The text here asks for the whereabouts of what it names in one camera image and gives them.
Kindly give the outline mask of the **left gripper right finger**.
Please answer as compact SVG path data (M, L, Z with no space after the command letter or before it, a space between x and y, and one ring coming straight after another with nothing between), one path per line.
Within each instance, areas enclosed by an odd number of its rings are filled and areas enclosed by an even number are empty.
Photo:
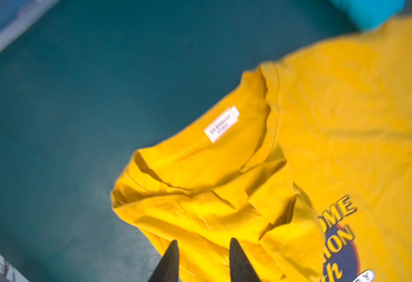
M261 282L236 238L229 245L229 269L231 282Z

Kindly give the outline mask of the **yellow printed t-shirt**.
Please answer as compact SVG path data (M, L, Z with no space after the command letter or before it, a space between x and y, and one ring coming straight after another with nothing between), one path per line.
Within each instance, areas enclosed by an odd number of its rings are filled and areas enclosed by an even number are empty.
M242 75L180 133L134 152L112 209L184 282L412 282L412 15Z

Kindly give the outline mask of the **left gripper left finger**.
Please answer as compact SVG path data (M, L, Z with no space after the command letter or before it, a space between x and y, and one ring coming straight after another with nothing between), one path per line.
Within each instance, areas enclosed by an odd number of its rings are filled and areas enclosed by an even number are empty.
M148 282L178 282L180 278L179 263L180 252L178 242L173 240L163 254Z

